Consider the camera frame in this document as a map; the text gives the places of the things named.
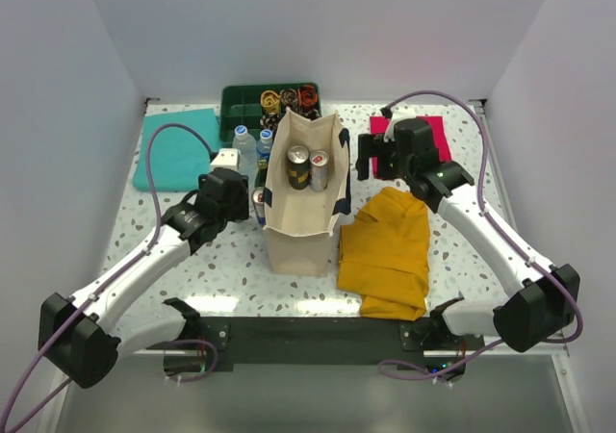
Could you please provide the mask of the red tab can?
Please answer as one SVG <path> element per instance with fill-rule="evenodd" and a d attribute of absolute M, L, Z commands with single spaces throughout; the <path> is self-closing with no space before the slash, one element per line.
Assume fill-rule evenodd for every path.
<path fill-rule="evenodd" d="M 310 185 L 313 191 L 325 191 L 328 184 L 328 161 L 325 151 L 316 150 L 310 154 Z"/>
<path fill-rule="evenodd" d="M 256 220 L 260 226 L 266 225 L 264 187 L 257 187 L 251 195 L 251 202 Z"/>

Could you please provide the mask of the small clear water bottle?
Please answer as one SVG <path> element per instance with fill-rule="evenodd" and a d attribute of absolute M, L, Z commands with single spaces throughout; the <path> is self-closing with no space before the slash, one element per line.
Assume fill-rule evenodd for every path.
<path fill-rule="evenodd" d="M 234 134 L 232 147 L 240 153 L 240 173 L 249 176 L 257 166 L 256 139 L 244 125 L 236 126 Z"/>

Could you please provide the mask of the Pocari Sweat bottle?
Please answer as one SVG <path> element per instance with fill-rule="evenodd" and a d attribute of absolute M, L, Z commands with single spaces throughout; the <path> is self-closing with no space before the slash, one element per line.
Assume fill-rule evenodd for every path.
<path fill-rule="evenodd" d="M 270 153 L 273 144 L 273 132 L 271 130 L 262 130 L 259 140 L 256 143 L 257 151 L 257 168 L 259 161 L 270 161 Z"/>

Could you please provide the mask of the beige canvas tote bag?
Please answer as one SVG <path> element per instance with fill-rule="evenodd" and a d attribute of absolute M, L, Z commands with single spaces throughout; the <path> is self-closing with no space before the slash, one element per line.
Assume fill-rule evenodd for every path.
<path fill-rule="evenodd" d="M 326 187 L 298 190 L 289 177 L 288 151 L 302 146 L 327 154 Z M 264 188 L 264 236 L 276 273 L 324 276 L 334 250 L 339 216 L 348 215 L 350 194 L 349 131 L 336 113 L 310 120 L 287 111 L 280 120 Z"/>

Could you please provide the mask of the silver top can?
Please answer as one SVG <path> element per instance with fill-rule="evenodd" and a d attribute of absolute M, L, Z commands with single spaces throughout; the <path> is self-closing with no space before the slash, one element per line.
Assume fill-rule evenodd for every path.
<path fill-rule="evenodd" d="M 287 173 L 291 187 L 304 190 L 309 185 L 310 162 L 309 151 L 300 145 L 292 146 L 287 151 Z"/>

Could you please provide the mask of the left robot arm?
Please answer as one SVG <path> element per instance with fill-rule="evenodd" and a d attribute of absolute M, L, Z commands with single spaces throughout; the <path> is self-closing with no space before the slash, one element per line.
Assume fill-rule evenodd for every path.
<path fill-rule="evenodd" d="M 40 308 L 38 348 L 80 388 L 99 383 L 115 363 L 155 344 L 193 346 L 199 313 L 179 299 L 125 330 L 117 323 L 159 278 L 212 242 L 230 222 L 249 217 L 248 179 L 216 168 L 199 178 L 195 198 L 167 209 L 160 226 L 127 257 L 92 283 L 63 297 L 46 298 Z"/>

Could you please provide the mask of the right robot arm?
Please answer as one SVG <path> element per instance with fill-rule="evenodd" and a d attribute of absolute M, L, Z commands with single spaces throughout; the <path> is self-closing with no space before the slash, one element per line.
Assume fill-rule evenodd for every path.
<path fill-rule="evenodd" d="M 442 162 L 424 119 L 397 119 L 389 129 L 390 137 L 359 136 L 359 180 L 369 178 L 372 162 L 378 178 L 403 180 L 470 243 L 507 295 L 502 304 L 455 298 L 439 306 L 428 326 L 431 342 L 449 349 L 463 335 L 474 334 L 499 338 L 526 352 L 567 327 L 578 311 L 578 272 L 539 254 L 478 196 L 466 169 L 455 161 Z"/>

